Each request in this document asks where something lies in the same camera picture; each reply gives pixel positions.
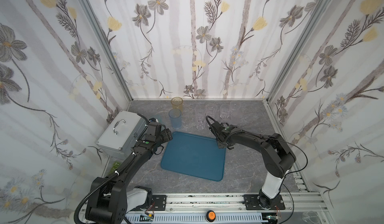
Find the clear ribbed glass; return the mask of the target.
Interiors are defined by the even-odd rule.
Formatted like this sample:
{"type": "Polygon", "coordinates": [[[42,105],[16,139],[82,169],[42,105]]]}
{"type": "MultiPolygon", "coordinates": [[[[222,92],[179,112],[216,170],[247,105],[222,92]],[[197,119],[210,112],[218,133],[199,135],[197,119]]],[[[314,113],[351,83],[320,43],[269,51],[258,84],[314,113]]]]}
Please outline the clear ribbed glass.
{"type": "Polygon", "coordinates": [[[197,105],[195,107],[196,127],[198,130],[203,130],[206,126],[206,108],[204,105],[197,105]]]}
{"type": "Polygon", "coordinates": [[[215,104],[211,103],[211,104],[206,105],[206,115],[207,116],[214,118],[216,111],[217,111],[217,106],[215,104]]]}

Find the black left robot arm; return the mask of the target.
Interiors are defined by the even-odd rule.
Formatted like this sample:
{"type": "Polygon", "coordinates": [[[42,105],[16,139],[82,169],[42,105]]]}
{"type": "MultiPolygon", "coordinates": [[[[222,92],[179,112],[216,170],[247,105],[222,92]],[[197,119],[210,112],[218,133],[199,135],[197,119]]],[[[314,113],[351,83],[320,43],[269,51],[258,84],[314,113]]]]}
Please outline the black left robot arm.
{"type": "Polygon", "coordinates": [[[80,201],[74,212],[74,222],[82,224],[80,211],[87,206],[85,219],[93,224],[120,224],[126,213],[147,202],[145,197],[128,207],[127,186],[138,170],[156,153],[162,144],[173,139],[172,132],[157,122],[147,124],[143,134],[132,148],[132,153],[113,174],[105,178],[96,178],[90,192],[80,201]]]}

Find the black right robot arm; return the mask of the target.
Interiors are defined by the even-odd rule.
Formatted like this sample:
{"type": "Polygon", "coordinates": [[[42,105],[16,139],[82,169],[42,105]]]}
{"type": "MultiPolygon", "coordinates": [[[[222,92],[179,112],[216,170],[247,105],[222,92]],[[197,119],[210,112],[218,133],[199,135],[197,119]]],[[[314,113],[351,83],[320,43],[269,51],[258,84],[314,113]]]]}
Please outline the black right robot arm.
{"type": "Polygon", "coordinates": [[[244,195],[247,210],[283,210],[281,187],[287,175],[293,174],[297,158],[292,151],[295,145],[284,140],[280,134],[258,135],[228,123],[219,123],[206,116],[209,130],[215,136],[220,149],[234,149],[242,145],[262,155],[267,176],[258,195],[244,195]]]}

